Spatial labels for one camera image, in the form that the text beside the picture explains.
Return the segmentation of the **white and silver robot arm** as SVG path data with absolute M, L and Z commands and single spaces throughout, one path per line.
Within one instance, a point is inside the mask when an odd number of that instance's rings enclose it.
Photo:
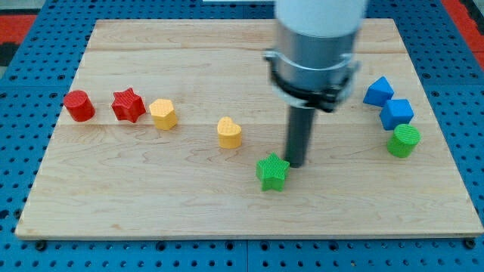
M 275 43 L 264 53 L 274 91 L 292 107 L 334 111 L 353 91 L 367 8 L 368 0 L 277 0 Z

